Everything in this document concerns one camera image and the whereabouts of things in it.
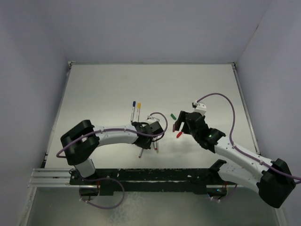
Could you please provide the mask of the yellow whiteboard marker pen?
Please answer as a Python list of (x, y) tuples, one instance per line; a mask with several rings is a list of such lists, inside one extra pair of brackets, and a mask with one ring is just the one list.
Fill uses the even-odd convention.
[(140, 111), (141, 111), (141, 109), (137, 108), (137, 116), (136, 116), (136, 121), (137, 122), (139, 122), (139, 119), (140, 119)]

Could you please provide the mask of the blue whiteboard marker pen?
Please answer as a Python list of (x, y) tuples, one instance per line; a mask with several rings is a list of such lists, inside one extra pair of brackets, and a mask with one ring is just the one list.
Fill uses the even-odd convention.
[(130, 119), (131, 122), (134, 121), (134, 116), (135, 116), (135, 107), (132, 106), (131, 119)]

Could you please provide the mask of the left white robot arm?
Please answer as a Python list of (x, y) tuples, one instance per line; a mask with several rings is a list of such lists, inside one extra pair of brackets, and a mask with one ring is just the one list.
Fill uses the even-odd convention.
[(85, 184), (91, 185), (97, 178), (95, 166), (90, 159), (96, 148), (112, 144), (131, 144), (150, 149), (154, 138), (163, 135), (163, 132), (158, 121), (132, 122), (119, 127), (96, 127), (90, 120), (83, 120), (62, 135), (60, 141), (67, 163), (75, 167)]

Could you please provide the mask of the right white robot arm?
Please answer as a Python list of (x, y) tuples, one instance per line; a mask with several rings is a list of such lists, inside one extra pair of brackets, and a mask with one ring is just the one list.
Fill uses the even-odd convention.
[(296, 187), (284, 160), (273, 161), (235, 144), (225, 133), (210, 128), (201, 113), (180, 111), (174, 129), (191, 135), (203, 149), (237, 164), (234, 167), (225, 162), (210, 171), (209, 179), (214, 184), (227, 181), (242, 185), (256, 192), (264, 202), (276, 209), (281, 207)]

